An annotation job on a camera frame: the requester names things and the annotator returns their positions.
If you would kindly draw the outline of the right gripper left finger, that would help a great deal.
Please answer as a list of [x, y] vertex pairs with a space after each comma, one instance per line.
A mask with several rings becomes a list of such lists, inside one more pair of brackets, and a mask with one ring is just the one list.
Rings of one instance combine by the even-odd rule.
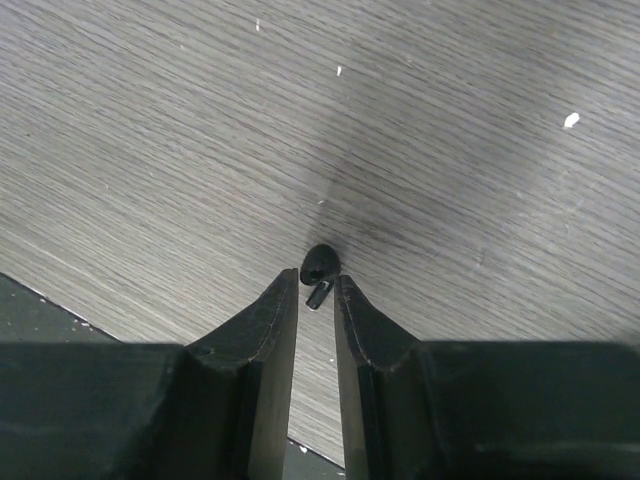
[[278, 479], [297, 271], [188, 345], [1, 347], [5, 479]]

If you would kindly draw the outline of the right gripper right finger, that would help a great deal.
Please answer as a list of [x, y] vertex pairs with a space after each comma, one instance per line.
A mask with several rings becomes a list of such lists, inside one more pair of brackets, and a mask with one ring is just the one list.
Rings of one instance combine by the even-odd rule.
[[638, 477], [632, 347], [421, 340], [348, 276], [334, 319], [348, 478]]

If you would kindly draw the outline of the black earbud with stem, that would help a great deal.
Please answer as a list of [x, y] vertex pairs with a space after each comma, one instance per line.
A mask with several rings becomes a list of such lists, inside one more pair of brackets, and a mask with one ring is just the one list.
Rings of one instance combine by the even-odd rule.
[[317, 310], [327, 299], [341, 273], [338, 253], [328, 244], [318, 244], [306, 254], [299, 272], [300, 282], [313, 290], [305, 304]]

